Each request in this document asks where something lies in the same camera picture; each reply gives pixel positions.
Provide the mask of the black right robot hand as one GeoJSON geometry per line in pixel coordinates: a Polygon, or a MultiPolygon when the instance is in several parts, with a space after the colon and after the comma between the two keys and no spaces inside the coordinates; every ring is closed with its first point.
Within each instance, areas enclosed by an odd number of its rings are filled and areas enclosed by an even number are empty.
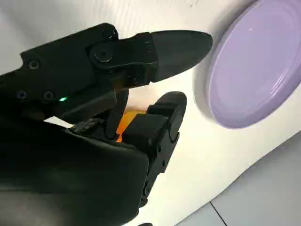
{"type": "Polygon", "coordinates": [[[121,226],[147,201],[179,139],[186,95],[165,93],[118,142],[129,90],[201,62],[199,31],[120,39],[103,23],[21,54],[0,77],[0,223],[121,226]]]}

